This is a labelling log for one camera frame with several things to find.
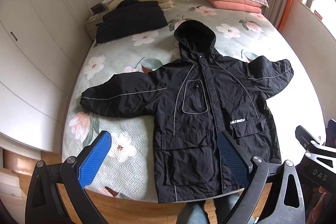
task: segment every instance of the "wardrobe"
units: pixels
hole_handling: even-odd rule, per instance
[[[61,153],[90,14],[85,0],[0,0],[0,134]]]

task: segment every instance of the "blue jeans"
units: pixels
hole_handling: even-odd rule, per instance
[[[218,224],[224,221],[238,199],[239,194],[234,193],[213,200]],[[210,224],[208,214],[204,211],[204,204],[205,200],[188,202],[178,214],[176,224]],[[248,224],[253,224],[253,222],[254,218],[251,217]]]

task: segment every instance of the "wooden floor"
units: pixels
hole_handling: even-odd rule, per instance
[[[6,150],[4,150],[3,155],[4,167],[12,170],[19,176],[20,187],[23,192],[27,194],[31,175],[37,160],[26,158]],[[56,164],[62,161],[60,155],[47,152],[42,152],[42,159],[46,164]],[[59,184],[58,187],[71,220],[74,223],[82,223],[69,200],[64,185]],[[260,215],[266,202],[269,189],[270,184],[267,184],[253,213],[253,217]],[[114,198],[89,190],[87,190],[87,193],[110,224],[175,224],[177,215],[184,206],[184,203],[158,204]],[[208,200],[205,203],[205,210],[208,213],[210,223],[217,223],[215,207],[212,200]]]

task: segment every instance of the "gray reflective piping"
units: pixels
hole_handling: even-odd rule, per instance
[[[193,64],[192,67],[191,67],[191,69],[188,71],[187,76],[184,78],[183,83],[182,83],[182,85],[181,85],[181,87],[180,87],[180,89],[179,89],[179,91],[178,91],[178,93],[177,93],[176,102],[175,102],[175,109],[174,109],[173,135],[175,135],[175,114],[176,114],[177,100],[179,99],[179,94],[180,94],[180,91],[181,91],[181,89],[182,89],[182,86],[183,86],[185,80],[187,79],[189,73],[190,73],[191,70],[193,69],[194,65],[195,65],[195,64]]]
[[[174,189],[175,189],[175,198],[176,198],[176,201],[177,201],[177,194],[176,194],[176,186],[174,185]]]
[[[255,114],[257,114],[257,117],[258,117],[258,119],[259,119],[257,110],[256,110],[255,107],[254,107],[252,98],[251,98],[250,94],[247,92],[246,88],[243,86],[243,84],[240,83],[240,81],[239,81],[236,77],[234,77],[231,73],[229,73],[226,69],[224,69],[224,68],[223,68],[221,65],[219,65],[217,62],[216,62],[216,64],[217,64],[218,66],[220,66],[223,70],[225,70],[225,71],[226,71],[229,75],[231,75],[234,79],[236,79],[236,80],[238,81],[238,83],[243,87],[243,89],[246,91],[247,95],[249,96],[249,98],[250,98],[250,100],[251,100],[251,103],[252,103],[252,106],[253,106],[253,108],[254,108]]]
[[[187,84],[188,84],[188,82],[192,82],[192,81],[199,81],[199,82],[201,82],[201,84],[202,84],[202,91],[203,91],[204,101],[205,101],[205,104],[206,104],[206,106],[207,106],[207,110],[204,111],[204,112],[201,112],[201,113],[189,113],[189,112],[185,112],[185,111],[183,110],[184,99],[185,99],[185,92],[186,92],[186,90],[187,90]],[[208,111],[208,103],[207,103],[207,99],[205,98],[204,87],[203,87],[203,83],[202,83],[201,80],[199,80],[199,79],[196,79],[196,80],[188,80],[188,81],[185,83],[184,95],[183,95],[183,103],[182,103],[182,111],[183,111],[185,114],[194,114],[194,115],[203,114],[203,113],[205,113],[205,112]]]
[[[280,75],[283,75],[284,73],[286,73],[287,71],[289,71],[292,67],[290,67],[288,70],[284,71],[283,73],[281,73]],[[261,80],[261,79],[272,79],[272,78],[276,78],[280,75],[274,76],[274,77],[263,77],[263,78],[258,78],[258,79],[254,79],[254,78],[248,78],[249,80]]]
[[[108,99],[98,99],[98,98],[89,98],[89,97],[81,97],[81,98],[85,98],[85,99],[89,99],[89,100],[110,100],[110,99],[117,98],[117,97],[123,96],[123,95],[133,95],[133,94],[138,94],[138,93],[154,92],[154,91],[165,90],[165,89],[166,88],[158,89],[158,90],[148,90],[148,91],[139,91],[139,92],[133,92],[133,93],[125,93],[125,94],[120,94],[120,95],[117,95],[117,96],[114,96],[114,97],[111,97],[111,98],[108,98]]]

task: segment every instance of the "door handle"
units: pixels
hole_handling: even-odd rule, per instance
[[[17,41],[17,38],[16,38],[16,36],[13,34],[13,32],[11,32],[10,34],[14,37],[15,41]]]

